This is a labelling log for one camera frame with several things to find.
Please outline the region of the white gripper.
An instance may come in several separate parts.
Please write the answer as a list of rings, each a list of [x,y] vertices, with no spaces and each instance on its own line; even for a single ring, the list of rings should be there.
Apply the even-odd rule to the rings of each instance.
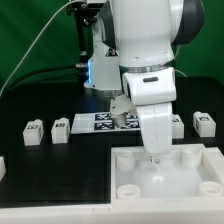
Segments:
[[[168,153],[172,146],[172,104],[136,107],[141,136],[149,154]]]

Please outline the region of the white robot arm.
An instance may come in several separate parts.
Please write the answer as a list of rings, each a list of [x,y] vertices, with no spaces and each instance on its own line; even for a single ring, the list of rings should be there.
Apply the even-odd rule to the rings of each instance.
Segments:
[[[176,100],[172,47],[200,32],[202,0],[86,0],[86,9],[94,50],[84,87],[115,96],[111,117],[117,126],[126,124],[128,112],[137,114],[148,153],[168,152]]]

